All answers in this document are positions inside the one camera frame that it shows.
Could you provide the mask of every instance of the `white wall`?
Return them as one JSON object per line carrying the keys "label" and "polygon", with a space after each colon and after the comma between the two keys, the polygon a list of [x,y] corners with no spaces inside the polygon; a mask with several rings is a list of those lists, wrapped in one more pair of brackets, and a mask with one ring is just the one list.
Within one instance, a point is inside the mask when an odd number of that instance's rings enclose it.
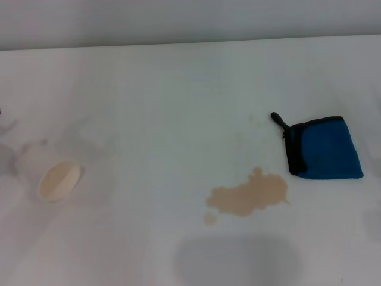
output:
{"label": "white wall", "polygon": [[0,49],[381,33],[380,0],[0,1]]}

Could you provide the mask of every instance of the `beige stain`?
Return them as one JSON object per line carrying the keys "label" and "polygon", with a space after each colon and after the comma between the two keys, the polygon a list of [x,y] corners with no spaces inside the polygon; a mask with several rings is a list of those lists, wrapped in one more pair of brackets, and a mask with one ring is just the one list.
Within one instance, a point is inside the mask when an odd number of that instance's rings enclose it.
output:
{"label": "beige stain", "polygon": [[281,202],[288,203],[286,181],[279,175],[263,175],[261,168],[254,169],[248,182],[233,188],[214,188],[206,204],[222,213],[245,217],[255,209],[263,210]]}
{"label": "beige stain", "polygon": [[217,217],[214,214],[212,214],[212,213],[207,213],[204,216],[204,222],[207,225],[215,225],[217,223]]}

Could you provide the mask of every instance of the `white cup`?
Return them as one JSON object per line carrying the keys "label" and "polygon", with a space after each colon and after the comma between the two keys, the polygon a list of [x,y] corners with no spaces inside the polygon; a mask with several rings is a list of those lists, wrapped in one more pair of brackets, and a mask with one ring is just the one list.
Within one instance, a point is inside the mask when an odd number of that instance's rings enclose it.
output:
{"label": "white cup", "polygon": [[50,203],[68,197],[81,175],[75,160],[39,144],[25,147],[16,166],[31,188],[37,186],[38,197]]}

